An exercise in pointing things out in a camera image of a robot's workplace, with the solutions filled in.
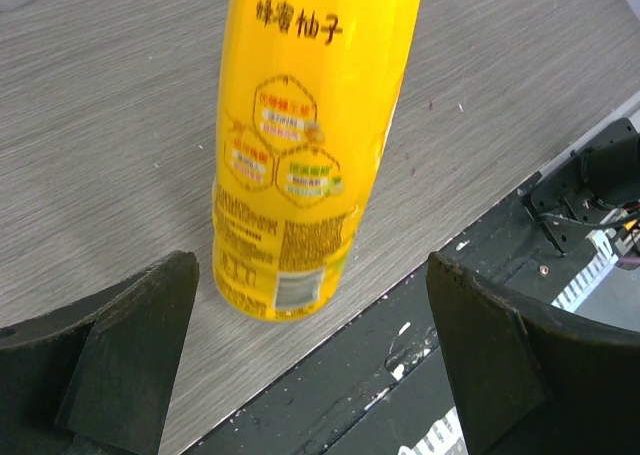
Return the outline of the yellow juice bottle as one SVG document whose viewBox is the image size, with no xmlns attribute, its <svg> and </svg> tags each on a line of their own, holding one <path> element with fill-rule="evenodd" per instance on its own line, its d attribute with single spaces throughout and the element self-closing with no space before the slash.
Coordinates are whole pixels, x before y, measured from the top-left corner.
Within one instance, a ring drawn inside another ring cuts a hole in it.
<svg viewBox="0 0 640 455">
<path fill-rule="evenodd" d="M 365 212 L 421 0 L 230 0 L 212 268 L 240 312 L 285 322 L 335 294 Z"/>
</svg>

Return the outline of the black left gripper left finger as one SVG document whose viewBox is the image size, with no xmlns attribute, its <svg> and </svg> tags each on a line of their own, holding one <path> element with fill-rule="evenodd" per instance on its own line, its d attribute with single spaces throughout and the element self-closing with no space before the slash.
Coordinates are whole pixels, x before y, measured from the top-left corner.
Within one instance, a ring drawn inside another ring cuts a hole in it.
<svg viewBox="0 0 640 455">
<path fill-rule="evenodd" d="M 156 454 L 199 281 L 174 251 L 1 330 L 4 454 Z"/>
</svg>

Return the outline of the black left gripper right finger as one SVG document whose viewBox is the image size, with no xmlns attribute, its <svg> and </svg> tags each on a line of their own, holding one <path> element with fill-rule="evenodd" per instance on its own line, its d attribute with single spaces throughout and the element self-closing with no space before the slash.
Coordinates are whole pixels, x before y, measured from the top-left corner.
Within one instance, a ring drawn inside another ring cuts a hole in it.
<svg viewBox="0 0 640 455">
<path fill-rule="evenodd" d="M 639 335 L 433 252 L 429 304 L 471 454 L 636 454 Z"/>
</svg>

